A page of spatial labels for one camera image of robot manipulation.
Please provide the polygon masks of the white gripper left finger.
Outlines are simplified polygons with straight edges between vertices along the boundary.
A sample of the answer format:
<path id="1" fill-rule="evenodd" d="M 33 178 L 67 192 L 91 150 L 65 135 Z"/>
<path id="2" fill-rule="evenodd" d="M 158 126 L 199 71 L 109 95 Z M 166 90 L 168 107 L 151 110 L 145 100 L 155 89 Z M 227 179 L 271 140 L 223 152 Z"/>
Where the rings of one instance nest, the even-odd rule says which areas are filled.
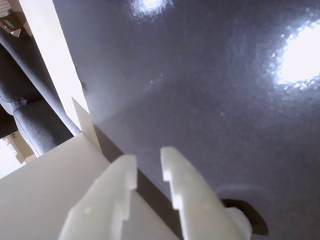
<path id="1" fill-rule="evenodd" d="M 113 161 L 69 210 L 60 240 L 120 240 L 130 216 L 131 191 L 138 186 L 137 158 Z"/>

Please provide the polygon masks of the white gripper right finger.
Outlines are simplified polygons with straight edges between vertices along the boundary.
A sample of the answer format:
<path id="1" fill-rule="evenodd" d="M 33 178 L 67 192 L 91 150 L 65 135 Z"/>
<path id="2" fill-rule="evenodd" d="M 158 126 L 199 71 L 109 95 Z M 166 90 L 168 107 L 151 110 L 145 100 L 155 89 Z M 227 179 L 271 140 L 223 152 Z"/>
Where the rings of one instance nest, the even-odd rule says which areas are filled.
<path id="1" fill-rule="evenodd" d="M 252 226 L 236 207 L 226 208 L 201 174 L 174 147 L 160 149 L 162 176 L 185 240 L 249 240 Z"/>

